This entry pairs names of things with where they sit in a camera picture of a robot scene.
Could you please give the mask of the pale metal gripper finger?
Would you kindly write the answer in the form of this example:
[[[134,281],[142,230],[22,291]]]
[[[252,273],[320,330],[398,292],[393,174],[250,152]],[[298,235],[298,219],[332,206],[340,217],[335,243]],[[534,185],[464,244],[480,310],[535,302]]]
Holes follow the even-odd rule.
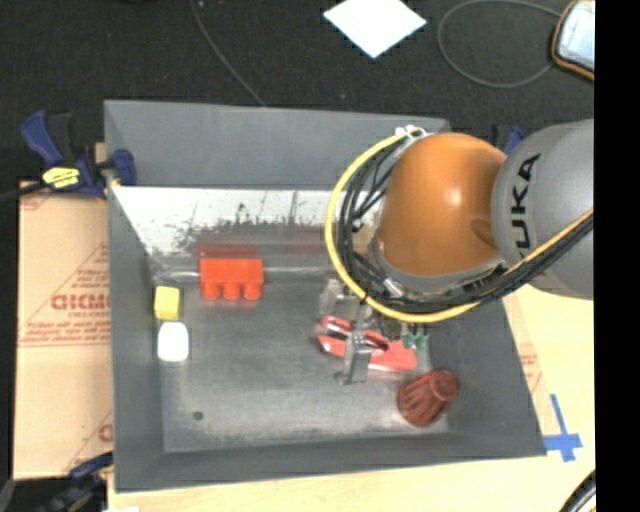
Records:
[[[353,321],[358,313],[358,297],[338,279],[329,279],[319,298],[319,314]]]
[[[345,344],[343,369],[339,373],[341,385],[363,384],[367,380],[372,347],[363,332],[353,332]]]

